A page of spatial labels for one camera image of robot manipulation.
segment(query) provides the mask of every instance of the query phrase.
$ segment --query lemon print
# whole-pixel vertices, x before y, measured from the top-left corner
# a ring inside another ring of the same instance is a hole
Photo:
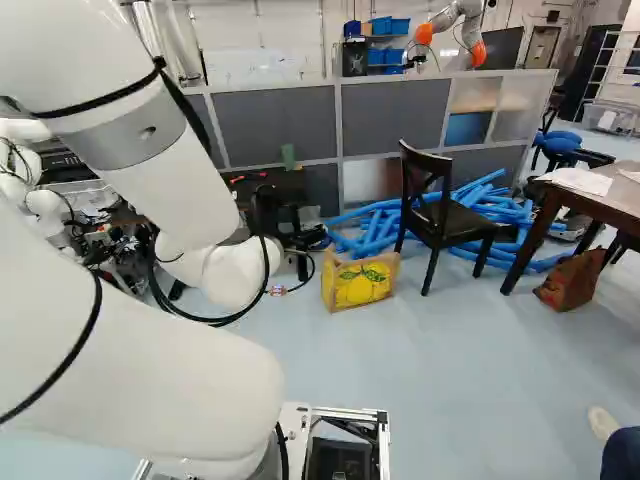
[[[350,307],[374,302],[391,290],[391,270],[382,262],[342,269],[336,281],[336,306]]]

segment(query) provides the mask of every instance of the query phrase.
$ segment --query blue storage box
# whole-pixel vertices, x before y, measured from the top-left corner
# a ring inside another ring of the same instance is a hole
[[[391,33],[391,17],[372,18],[369,23],[373,25],[374,35],[389,35]]]
[[[385,61],[383,63],[387,63],[390,65],[399,65],[402,64],[402,54],[404,50],[401,48],[387,48],[385,53]]]
[[[391,33],[393,35],[407,35],[409,33],[410,18],[392,18]]]
[[[395,75],[397,73],[404,73],[404,68],[402,67],[386,67],[384,69],[385,75]]]
[[[354,37],[360,35],[362,26],[359,20],[349,20],[344,24],[343,33],[344,38]]]
[[[377,48],[369,49],[369,65],[382,65],[385,63],[385,51]]]

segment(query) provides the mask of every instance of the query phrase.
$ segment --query door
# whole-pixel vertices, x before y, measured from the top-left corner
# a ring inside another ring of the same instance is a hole
[[[559,36],[560,27],[533,27],[524,68],[549,68]]]

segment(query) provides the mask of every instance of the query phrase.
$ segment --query person's foot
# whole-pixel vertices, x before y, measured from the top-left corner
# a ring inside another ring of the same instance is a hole
[[[591,407],[587,412],[591,430],[603,442],[609,440],[613,432],[620,428],[620,424],[602,407]]]

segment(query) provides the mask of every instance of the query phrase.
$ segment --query brown paper bag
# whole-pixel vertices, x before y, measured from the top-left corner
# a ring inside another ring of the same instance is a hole
[[[593,298],[605,253],[596,248],[561,260],[533,293],[557,312],[584,305]]]

